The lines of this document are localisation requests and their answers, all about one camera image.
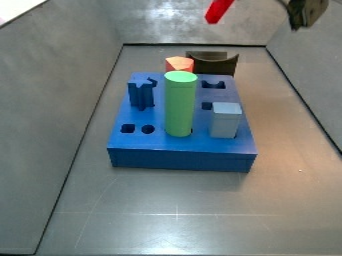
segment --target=blue base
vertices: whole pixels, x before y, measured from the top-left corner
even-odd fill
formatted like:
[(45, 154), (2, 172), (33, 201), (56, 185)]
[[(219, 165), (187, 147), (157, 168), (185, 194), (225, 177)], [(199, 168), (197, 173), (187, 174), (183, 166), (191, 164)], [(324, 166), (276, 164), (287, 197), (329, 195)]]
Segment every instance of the blue base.
[(157, 81), (154, 107), (138, 111), (125, 94), (106, 145), (112, 166), (248, 172), (257, 151), (244, 112), (235, 139), (209, 137), (211, 103), (240, 103), (232, 77), (197, 75), (192, 134), (184, 138), (164, 132), (164, 73), (133, 73), (130, 80), (148, 77)]

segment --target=gray floor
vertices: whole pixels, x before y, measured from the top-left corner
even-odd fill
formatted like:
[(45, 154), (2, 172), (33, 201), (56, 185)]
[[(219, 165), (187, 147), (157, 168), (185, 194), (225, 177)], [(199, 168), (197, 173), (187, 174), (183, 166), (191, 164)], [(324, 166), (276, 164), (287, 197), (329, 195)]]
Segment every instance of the gray floor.
[[(259, 156), (248, 174), (112, 168), (105, 144), (130, 72), (185, 50), (240, 54)], [(264, 48), (125, 46), (38, 254), (342, 254), (342, 161)]]

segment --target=toy blocks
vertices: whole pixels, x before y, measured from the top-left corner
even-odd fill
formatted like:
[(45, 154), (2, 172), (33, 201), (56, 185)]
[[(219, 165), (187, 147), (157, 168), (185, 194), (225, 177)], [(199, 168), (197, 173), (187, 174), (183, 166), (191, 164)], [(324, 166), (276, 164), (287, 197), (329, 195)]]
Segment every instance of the toy blocks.
[(233, 3), (233, 0), (212, 1), (204, 16), (208, 24), (215, 24), (219, 22), (221, 16), (224, 15), (232, 3)]
[(148, 77), (145, 80), (129, 80), (126, 85), (130, 106), (137, 107), (140, 111), (146, 107), (153, 107), (152, 89), (156, 86), (156, 81)]
[(164, 75), (165, 132), (176, 137), (191, 134), (197, 76), (185, 71)]
[(164, 75), (130, 75), (133, 81), (157, 81), (154, 106), (138, 111), (125, 94), (106, 144), (112, 166), (248, 172), (257, 151), (243, 108), (235, 138), (209, 136), (212, 109), (219, 109), (215, 103), (240, 104), (232, 77), (197, 75), (191, 133), (175, 137), (165, 132)]
[(209, 136), (212, 138), (235, 138), (241, 109), (239, 103), (213, 102)]
[(165, 72), (173, 70), (192, 72), (193, 60), (179, 56), (165, 58)]
[(193, 73), (233, 76), (239, 54), (227, 57), (227, 52), (187, 51), (187, 58), (193, 60)]

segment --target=metal surface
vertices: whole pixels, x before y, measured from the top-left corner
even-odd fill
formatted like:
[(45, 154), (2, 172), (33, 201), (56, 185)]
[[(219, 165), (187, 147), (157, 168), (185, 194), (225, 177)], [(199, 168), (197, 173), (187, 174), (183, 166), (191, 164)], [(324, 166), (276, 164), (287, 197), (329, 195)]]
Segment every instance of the metal surface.
[(216, 25), (204, 19), (211, 0), (108, 2), (125, 43), (265, 45), (287, 13), (273, 0), (239, 0)]
[(49, 1), (0, 30), (4, 254), (36, 250), (121, 48), (101, 13), (90, 0)]
[[(235, 81), (259, 150), (248, 174), (110, 167), (130, 72), (161, 72), (164, 58), (188, 50), (240, 54)], [(38, 255), (342, 254), (340, 184), (340, 156), (263, 48), (124, 47)]]
[(311, 29), (291, 33), (283, 24), (267, 49), (342, 151), (340, 13), (331, 1)]

